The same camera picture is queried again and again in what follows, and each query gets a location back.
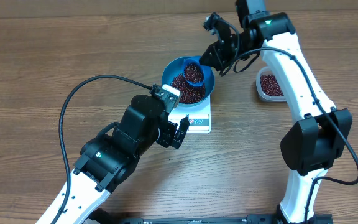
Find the blue plastic measuring scoop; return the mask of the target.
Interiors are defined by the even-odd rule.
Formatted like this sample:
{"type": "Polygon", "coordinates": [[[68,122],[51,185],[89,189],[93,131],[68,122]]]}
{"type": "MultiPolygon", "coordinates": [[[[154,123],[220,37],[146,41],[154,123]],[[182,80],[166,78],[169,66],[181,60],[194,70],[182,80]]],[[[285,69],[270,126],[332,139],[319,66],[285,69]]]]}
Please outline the blue plastic measuring scoop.
{"type": "Polygon", "coordinates": [[[201,86],[204,82],[204,74],[199,64],[198,57],[185,59],[182,65],[183,76],[191,86],[201,86]]]}

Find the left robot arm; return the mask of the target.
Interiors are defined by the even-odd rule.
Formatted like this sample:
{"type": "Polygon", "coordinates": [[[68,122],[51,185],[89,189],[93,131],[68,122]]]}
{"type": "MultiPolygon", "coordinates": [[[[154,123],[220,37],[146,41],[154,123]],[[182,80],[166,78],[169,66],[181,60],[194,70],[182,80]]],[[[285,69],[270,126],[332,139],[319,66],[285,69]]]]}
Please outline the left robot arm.
{"type": "Polygon", "coordinates": [[[178,149],[189,120],[176,124],[168,115],[179,99],[164,91],[133,97],[120,122],[109,124],[82,147],[69,191],[61,192],[38,222],[83,223],[135,171],[153,143],[178,149]]]}

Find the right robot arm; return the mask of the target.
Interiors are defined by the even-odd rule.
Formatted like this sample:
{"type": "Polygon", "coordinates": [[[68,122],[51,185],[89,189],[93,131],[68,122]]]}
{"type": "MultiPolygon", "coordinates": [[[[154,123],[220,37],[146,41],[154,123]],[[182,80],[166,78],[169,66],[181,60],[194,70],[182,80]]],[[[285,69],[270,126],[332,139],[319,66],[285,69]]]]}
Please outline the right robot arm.
{"type": "Polygon", "coordinates": [[[276,78],[291,112],[293,126],[280,149],[289,168],[283,200],[273,215],[249,215],[248,223],[331,223],[313,207],[328,170],[349,147],[352,116],[338,109],[316,81],[299,44],[295,27],[283,12],[271,14],[263,1],[237,1],[241,25],[236,29],[212,13],[204,22],[217,35],[200,58],[221,75],[251,55],[261,57],[276,78]]]}

